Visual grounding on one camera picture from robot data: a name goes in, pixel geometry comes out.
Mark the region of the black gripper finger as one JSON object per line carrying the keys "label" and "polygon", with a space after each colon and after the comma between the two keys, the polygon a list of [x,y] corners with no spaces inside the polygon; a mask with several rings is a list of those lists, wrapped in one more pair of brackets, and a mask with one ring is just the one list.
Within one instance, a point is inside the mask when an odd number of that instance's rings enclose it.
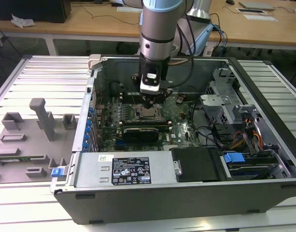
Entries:
{"label": "black gripper finger", "polygon": [[166,99],[173,93],[172,88],[161,89],[152,97],[152,105],[163,104]]}
{"label": "black gripper finger", "polygon": [[144,100],[144,108],[150,109],[155,103],[155,97],[149,94],[142,94],[142,99]]}

